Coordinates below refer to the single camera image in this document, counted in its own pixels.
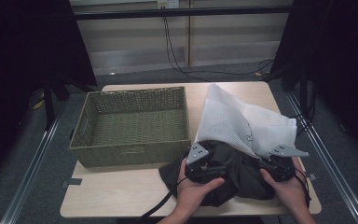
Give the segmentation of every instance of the green basket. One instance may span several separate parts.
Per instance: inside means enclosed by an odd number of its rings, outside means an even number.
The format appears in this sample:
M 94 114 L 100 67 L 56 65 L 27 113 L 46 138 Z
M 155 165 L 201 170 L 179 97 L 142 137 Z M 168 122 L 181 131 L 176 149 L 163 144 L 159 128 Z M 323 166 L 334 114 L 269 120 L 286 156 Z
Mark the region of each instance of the green basket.
M 84 167 L 171 162 L 190 147 L 184 87 L 89 92 L 70 150 Z

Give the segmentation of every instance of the person's hand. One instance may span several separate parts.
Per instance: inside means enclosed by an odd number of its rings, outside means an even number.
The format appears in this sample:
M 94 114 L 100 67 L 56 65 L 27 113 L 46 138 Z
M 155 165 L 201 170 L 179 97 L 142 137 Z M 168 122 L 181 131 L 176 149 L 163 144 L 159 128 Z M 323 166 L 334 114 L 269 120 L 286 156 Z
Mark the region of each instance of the person's hand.
M 293 158 L 293 164 L 296 167 L 296 175 L 305 183 L 298 158 Z M 261 169 L 260 173 L 264 180 L 274 188 L 277 197 L 289 209 L 297 223 L 315 223 L 306 204 L 303 186 L 297 179 L 275 182 L 268 171 Z
M 204 197 L 212 190 L 217 189 L 225 180 L 216 178 L 207 184 L 194 183 L 185 176 L 186 159 L 182 160 L 178 177 L 177 203 L 172 213 L 162 219 L 159 223 L 186 223 L 188 219 L 200 207 Z

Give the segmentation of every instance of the black fabric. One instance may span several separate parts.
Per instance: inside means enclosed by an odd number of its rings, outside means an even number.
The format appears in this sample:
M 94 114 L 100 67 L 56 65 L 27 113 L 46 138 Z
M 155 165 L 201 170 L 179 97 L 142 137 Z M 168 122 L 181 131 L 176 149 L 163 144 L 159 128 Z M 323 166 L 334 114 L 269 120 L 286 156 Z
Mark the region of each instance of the black fabric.
M 235 196 L 257 200 L 273 198 L 274 190 L 260 174 L 258 159 L 223 142 L 204 141 L 199 144 L 210 152 L 210 167 L 226 166 L 226 175 L 223 176 L 225 184 L 207 194 L 201 206 L 218 207 Z M 176 182 L 175 173 L 179 165 L 178 162 L 174 162 L 159 169 L 161 179 L 169 189 Z

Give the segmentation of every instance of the gray carpet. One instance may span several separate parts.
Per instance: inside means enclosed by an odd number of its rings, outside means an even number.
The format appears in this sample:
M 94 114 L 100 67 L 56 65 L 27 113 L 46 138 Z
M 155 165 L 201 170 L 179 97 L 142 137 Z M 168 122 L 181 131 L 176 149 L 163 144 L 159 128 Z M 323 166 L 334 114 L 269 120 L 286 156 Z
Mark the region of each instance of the gray carpet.
M 239 73 L 257 68 L 258 63 L 246 63 L 204 66 L 197 69 Z M 195 73 L 191 76 L 215 82 L 257 81 L 261 78 L 255 75 L 211 73 Z M 187 77 L 172 69 L 166 69 L 100 76 L 97 77 L 97 81 L 99 86 L 95 89 L 98 91 L 108 84 L 199 82 L 202 80 Z M 286 92 L 283 92 L 281 88 L 281 81 L 273 80 L 269 86 L 281 112 L 285 116 L 292 117 L 295 112 L 289 103 Z M 75 157 L 68 151 L 69 136 L 76 126 L 86 95 L 77 90 L 72 90 L 72 92 L 73 94 L 67 102 L 56 102 L 55 104 L 57 112 L 60 111 L 60 108 L 62 109 L 62 117 L 31 191 L 21 209 L 17 223 L 131 223 L 129 219 L 67 219 L 60 215 L 60 207 L 65 194 L 65 189 L 61 187 L 61 184 L 63 180 L 71 177 L 76 163 Z M 356 140 L 350 133 L 341 131 L 340 121 L 320 97 L 317 97 L 316 100 L 316 114 L 312 124 L 329 149 L 338 168 L 358 196 L 358 144 Z M 28 111 L 23 119 L 18 131 L 17 142 L 12 146 L 10 154 L 5 157 L 5 162 L 0 168 L 0 220 L 33 158 L 44 134 L 45 125 L 46 115 L 43 107 Z M 318 176 L 312 182 L 323 206 L 322 213 L 315 215 L 318 223 L 356 223 L 305 132 L 297 138 L 296 146 L 310 153 L 311 156 L 303 162 L 309 174 L 315 173 Z M 278 223 L 276 217 L 262 218 L 265 223 Z M 282 216 L 281 219 L 283 223 L 294 223 L 289 216 Z

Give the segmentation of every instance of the hand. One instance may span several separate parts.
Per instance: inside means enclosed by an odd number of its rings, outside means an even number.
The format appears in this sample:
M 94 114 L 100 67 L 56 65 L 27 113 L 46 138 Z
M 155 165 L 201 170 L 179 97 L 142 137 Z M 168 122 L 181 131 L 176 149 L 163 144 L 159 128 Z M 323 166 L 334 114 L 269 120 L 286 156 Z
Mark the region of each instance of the hand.
M 305 183 L 298 158 L 293 158 L 293 164 L 296 167 L 296 175 Z M 268 171 L 261 169 L 260 173 L 264 180 L 274 188 L 277 197 L 289 209 L 297 223 L 315 223 L 307 207 L 303 187 L 297 179 L 275 182 Z
M 178 183 L 183 180 L 177 187 L 177 203 L 172 213 L 162 219 L 159 223 L 186 223 L 188 219 L 200 207 L 204 197 L 212 190 L 217 189 L 225 180 L 216 178 L 207 184 L 194 183 L 185 176 L 186 159 L 182 160 L 179 172 Z

